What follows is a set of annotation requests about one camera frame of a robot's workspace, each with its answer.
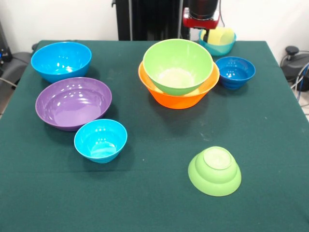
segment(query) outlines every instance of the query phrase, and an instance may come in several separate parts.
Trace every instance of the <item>red device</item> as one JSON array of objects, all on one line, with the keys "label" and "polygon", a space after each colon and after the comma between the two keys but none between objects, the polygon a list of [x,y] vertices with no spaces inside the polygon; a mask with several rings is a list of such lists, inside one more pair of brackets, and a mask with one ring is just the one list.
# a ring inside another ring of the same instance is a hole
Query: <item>red device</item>
[{"label": "red device", "polygon": [[219,11],[215,11],[211,18],[201,20],[193,18],[190,15],[188,7],[184,8],[183,10],[183,25],[188,28],[215,29],[219,23],[219,20],[220,20]]}]

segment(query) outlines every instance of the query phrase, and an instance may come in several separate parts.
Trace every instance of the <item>blue bowl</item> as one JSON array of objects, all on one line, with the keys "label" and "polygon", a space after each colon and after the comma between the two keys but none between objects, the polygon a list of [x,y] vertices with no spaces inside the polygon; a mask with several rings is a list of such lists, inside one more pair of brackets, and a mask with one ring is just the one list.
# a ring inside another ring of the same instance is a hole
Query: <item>blue bowl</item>
[{"label": "blue bowl", "polygon": [[112,161],[125,146],[127,132],[123,125],[110,119],[98,119],[83,125],[74,137],[76,150],[96,163]]},{"label": "blue bowl", "polygon": [[240,57],[223,57],[216,64],[220,70],[220,82],[228,89],[242,87],[255,75],[255,66]]},{"label": "blue bowl", "polygon": [[234,46],[234,43],[236,41],[236,34],[234,35],[234,41],[232,43],[226,44],[226,45],[214,45],[207,43],[201,39],[202,30],[198,34],[198,43],[202,45],[204,48],[209,51],[209,53],[212,56],[224,56],[227,53],[229,53]]},{"label": "blue bowl", "polygon": [[92,53],[81,43],[59,42],[36,51],[32,67],[48,82],[54,83],[71,77],[85,76]]}]

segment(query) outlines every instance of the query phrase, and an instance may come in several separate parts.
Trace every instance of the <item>purple bowl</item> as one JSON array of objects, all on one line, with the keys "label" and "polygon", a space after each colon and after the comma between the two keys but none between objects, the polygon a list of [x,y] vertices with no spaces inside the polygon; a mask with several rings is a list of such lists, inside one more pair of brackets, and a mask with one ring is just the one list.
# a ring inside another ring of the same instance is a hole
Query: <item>purple bowl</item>
[{"label": "purple bowl", "polygon": [[44,89],[35,102],[35,110],[47,124],[64,131],[77,131],[102,117],[111,102],[112,93],[106,84],[88,77],[74,77]]}]

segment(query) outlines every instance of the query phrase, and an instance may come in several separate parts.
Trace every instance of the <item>green bowl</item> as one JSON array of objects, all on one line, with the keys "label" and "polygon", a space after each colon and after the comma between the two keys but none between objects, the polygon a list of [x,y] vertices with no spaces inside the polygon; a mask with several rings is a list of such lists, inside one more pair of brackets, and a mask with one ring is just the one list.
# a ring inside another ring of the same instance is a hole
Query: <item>green bowl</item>
[{"label": "green bowl", "polygon": [[234,157],[218,146],[197,154],[189,164],[189,178],[201,192],[221,197],[235,192],[241,183],[241,173]]},{"label": "green bowl", "polygon": [[197,89],[210,76],[213,60],[201,45],[169,39],[152,45],[143,58],[152,82],[169,95],[184,95]]}]

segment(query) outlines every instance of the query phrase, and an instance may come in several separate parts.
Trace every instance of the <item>bowl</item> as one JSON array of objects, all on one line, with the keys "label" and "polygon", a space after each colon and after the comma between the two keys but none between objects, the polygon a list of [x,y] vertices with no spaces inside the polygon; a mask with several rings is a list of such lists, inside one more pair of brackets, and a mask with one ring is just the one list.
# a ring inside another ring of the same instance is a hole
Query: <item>bowl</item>
[{"label": "bowl", "polygon": [[96,163],[112,161],[126,144],[125,127],[110,119],[98,119],[83,125],[74,137],[76,150]]},{"label": "bowl", "polygon": [[51,84],[35,102],[38,116],[64,131],[77,131],[82,125],[103,116],[112,102],[110,89],[101,81],[74,77]]},{"label": "bowl", "polygon": [[226,149],[213,146],[197,154],[190,162],[188,174],[192,184],[210,196],[226,196],[241,183],[241,172]]},{"label": "bowl", "polygon": [[54,83],[71,77],[85,76],[92,53],[81,43],[59,42],[36,51],[32,67],[48,82]]},{"label": "bowl", "polygon": [[236,41],[236,34],[234,34],[233,42],[225,45],[214,45],[203,41],[203,37],[206,31],[201,30],[198,34],[198,43],[206,48],[212,56],[224,56],[232,50],[234,43]]},{"label": "bowl", "polygon": [[183,39],[163,40],[152,45],[144,54],[143,64],[154,85],[175,96],[197,89],[213,69],[209,52]]},{"label": "bowl", "polygon": [[255,66],[240,57],[224,57],[216,64],[220,70],[220,83],[227,89],[238,89],[255,75]]},{"label": "bowl", "polygon": [[159,90],[148,77],[143,62],[139,66],[139,77],[159,104],[170,109],[186,109],[197,104],[217,84],[219,69],[216,64],[213,64],[213,71],[209,78],[196,90],[182,96],[168,95]]}]

